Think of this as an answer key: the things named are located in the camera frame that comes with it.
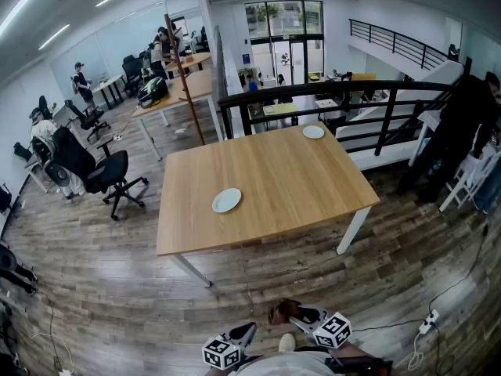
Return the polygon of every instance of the white sneaker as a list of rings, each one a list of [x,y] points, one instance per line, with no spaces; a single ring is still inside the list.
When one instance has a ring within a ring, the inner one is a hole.
[[[291,333],[282,336],[279,343],[279,353],[292,352],[296,349],[296,340]]]

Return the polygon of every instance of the table leg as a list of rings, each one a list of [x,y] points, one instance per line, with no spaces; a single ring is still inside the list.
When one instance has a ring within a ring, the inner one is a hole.
[[[423,123],[423,127],[421,129],[420,137],[417,140],[416,147],[414,148],[413,155],[409,160],[409,167],[412,167],[414,165],[414,161],[416,160],[417,154],[420,151],[421,145],[423,144],[424,137],[426,136],[426,133],[428,131],[428,126]]]
[[[77,130],[77,127],[75,127],[75,125],[73,124],[73,122],[70,123],[70,130],[71,132],[73,133],[73,135],[75,135],[75,138],[77,139],[77,141],[82,145],[82,147],[84,149],[87,149],[85,147],[85,142],[84,140],[81,138],[81,135],[80,135],[80,132],[78,132]]]
[[[136,119],[139,129],[141,130],[142,134],[144,135],[146,142],[148,145],[150,145],[151,150],[153,151],[153,154],[157,158],[158,161],[162,160],[162,156],[158,153],[157,147],[155,146],[155,143],[153,143],[153,139],[151,138],[150,134],[148,133],[148,130],[144,126],[144,123],[142,122],[141,118]]]
[[[104,92],[104,89],[101,89],[101,93],[103,94],[103,98],[104,98],[104,101],[106,102],[106,105],[108,106],[108,108],[111,110],[111,105],[110,105],[110,101],[108,100],[108,98],[106,97],[106,93]]]
[[[201,285],[205,287],[210,287],[212,282],[207,280],[205,276],[199,272],[190,262],[188,262],[182,255],[173,255],[170,257],[176,266],[185,272],[188,276],[191,276],[194,280],[198,281]]]
[[[30,173],[31,178],[34,179],[34,181],[38,184],[38,186],[40,186],[41,190],[44,191],[44,193],[48,193],[47,188],[45,188],[45,185],[40,181],[40,179],[37,177],[37,175],[35,173],[33,173],[33,171],[31,171],[31,169],[28,169],[28,172]]]
[[[214,100],[212,99],[212,95],[207,98],[207,102],[209,103],[209,109],[211,110],[212,121],[214,122],[214,127],[216,127],[216,134],[218,134],[219,142],[223,142],[224,139],[222,137],[221,125],[219,125],[218,113],[216,112],[216,106],[214,105]]]
[[[370,206],[365,209],[360,209],[355,213],[355,216],[353,216],[353,220],[351,221],[350,226],[346,230],[346,234],[344,235],[343,239],[341,240],[341,243],[337,247],[338,255],[343,255],[344,252],[348,249],[351,242],[353,241],[353,238],[355,238],[355,235],[357,235],[357,232],[360,230],[360,226],[366,220],[366,217],[369,214],[369,210]]]
[[[463,172],[463,175],[461,176],[460,180],[457,182],[454,189],[447,196],[447,198],[445,199],[442,206],[440,206],[440,208],[438,209],[438,210],[440,210],[440,212],[443,212],[449,206],[449,204],[452,202],[452,199],[454,199],[456,197],[457,193],[460,191],[460,189],[463,188],[464,183],[467,181],[467,178],[469,175],[470,175],[470,173]]]
[[[114,82],[113,83],[113,86],[115,87],[115,90],[117,91],[117,95],[118,95],[118,98],[120,99],[120,101],[123,103],[124,102],[124,98],[122,97],[122,94],[120,93],[120,91],[118,90],[118,86],[117,86],[117,83]]]
[[[110,93],[111,93],[111,97],[113,98],[114,102],[116,105],[118,105],[118,100],[117,98],[115,97],[115,94],[113,93],[113,89],[111,88],[111,85],[108,85],[108,89],[110,90]]]
[[[169,121],[167,121],[167,117],[165,117],[165,113],[163,110],[160,112],[160,116],[162,117],[162,120],[164,121],[165,126],[168,127]]]

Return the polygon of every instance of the power strip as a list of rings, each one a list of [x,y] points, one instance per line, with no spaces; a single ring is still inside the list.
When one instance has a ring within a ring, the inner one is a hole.
[[[432,323],[435,323],[438,319],[438,312],[436,309],[433,309],[431,314],[426,318],[426,320],[420,325],[420,333],[426,334],[431,327]]]

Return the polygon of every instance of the wooden pole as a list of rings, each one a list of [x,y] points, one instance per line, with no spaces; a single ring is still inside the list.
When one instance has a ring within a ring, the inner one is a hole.
[[[179,59],[178,46],[175,43],[174,33],[172,32],[171,20],[169,19],[168,14],[165,14],[164,18],[165,18],[165,24],[167,25],[167,32],[169,33],[169,40],[171,41],[171,48],[174,51],[174,59],[176,64],[178,65],[178,71],[179,71],[179,76],[181,77],[182,87],[186,94],[186,100],[188,101],[189,104],[189,112],[191,113],[191,118],[195,123],[196,132],[198,133],[198,138],[200,140],[200,143],[202,145],[205,145],[204,136],[202,135],[200,124],[198,124],[198,118],[196,118],[195,107],[193,106],[193,101],[191,100],[191,95],[189,94],[188,85],[186,84],[185,71],[182,68],[181,59]]]

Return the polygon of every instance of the white plate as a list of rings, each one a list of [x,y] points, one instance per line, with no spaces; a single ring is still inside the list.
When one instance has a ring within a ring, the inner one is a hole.
[[[316,125],[309,125],[308,127],[303,128],[303,135],[306,138],[310,139],[318,139],[324,136],[325,132],[322,128],[317,127]]]
[[[237,188],[229,188],[222,191],[212,201],[212,210],[216,213],[226,213],[238,205],[242,199],[242,193]]]

